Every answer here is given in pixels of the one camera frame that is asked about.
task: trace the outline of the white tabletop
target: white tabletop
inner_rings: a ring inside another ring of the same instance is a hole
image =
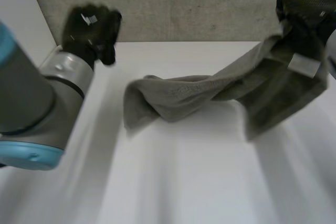
[[[336,223],[336,84],[254,142],[236,102],[129,134],[131,80],[214,74],[256,42],[119,43],[95,79],[60,166],[0,170],[5,224]]]

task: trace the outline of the gray towel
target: gray towel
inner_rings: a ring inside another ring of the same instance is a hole
[[[295,65],[288,68],[295,53],[307,59],[308,68],[310,61],[319,63],[313,77],[301,74],[306,62],[299,69]],[[302,109],[327,88],[325,62],[324,48],[313,36],[272,36],[213,76],[166,80],[146,76],[131,82],[124,94],[124,124],[134,129],[159,116],[175,122],[207,101],[237,100],[246,109],[246,134],[251,139]]]

